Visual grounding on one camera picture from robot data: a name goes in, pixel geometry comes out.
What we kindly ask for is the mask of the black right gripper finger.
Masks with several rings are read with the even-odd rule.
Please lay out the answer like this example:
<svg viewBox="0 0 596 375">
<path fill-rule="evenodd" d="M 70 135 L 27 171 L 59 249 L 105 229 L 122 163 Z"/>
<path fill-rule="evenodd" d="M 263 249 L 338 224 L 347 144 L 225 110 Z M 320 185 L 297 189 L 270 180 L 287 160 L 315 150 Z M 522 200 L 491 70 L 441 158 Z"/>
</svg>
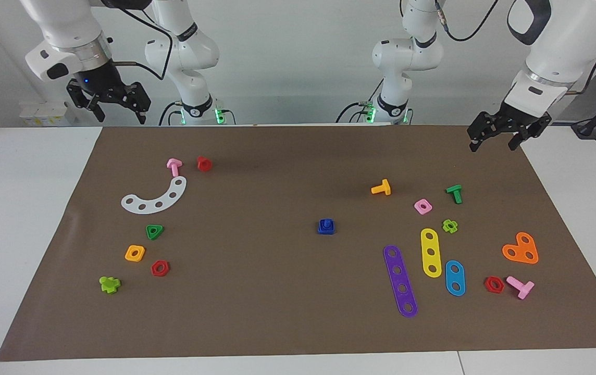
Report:
<svg viewBox="0 0 596 375">
<path fill-rule="evenodd" d="M 146 112 L 150 109 L 151 99 L 141 82 L 133 82 L 123 87 L 122 106 L 131 110 L 138 122 L 145 125 Z"/>
<path fill-rule="evenodd" d="M 98 122 L 103 123 L 105 120 L 105 113 L 98 104 L 100 101 L 100 96 L 98 94 L 95 93 L 91 98 L 86 97 L 83 88 L 77 81 L 69 81 L 66 90 L 76 108 L 84 108 L 90 111 L 96 117 Z"/>
</svg>

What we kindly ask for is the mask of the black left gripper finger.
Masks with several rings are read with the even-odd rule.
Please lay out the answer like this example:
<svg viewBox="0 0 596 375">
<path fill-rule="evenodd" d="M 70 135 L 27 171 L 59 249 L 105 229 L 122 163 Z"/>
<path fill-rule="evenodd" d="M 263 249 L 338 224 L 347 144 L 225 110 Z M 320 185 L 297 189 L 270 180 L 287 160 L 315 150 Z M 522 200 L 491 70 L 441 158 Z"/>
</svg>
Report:
<svg viewBox="0 0 596 375">
<path fill-rule="evenodd" d="M 482 111 L 475 117 L 467 128 L 467 135 L 470 139 L 469 148 L 472 152 L 476 152 L 484 140 L 495 135 L 493 125 L 493 117 L 488 112 Z"/>
<path fill-rule="evenodd" d="M 515 151 L 522 142 L 529 140 L 529 138 L 538 138 L 550 125 L 551 121 L 552 117 L 550 115 L 544 115 L 529 125 L 523 125 L 517 121 L 512 122 L 511 130 L 514 136 L 508 142 L 508 149 Z"/>
</svg>

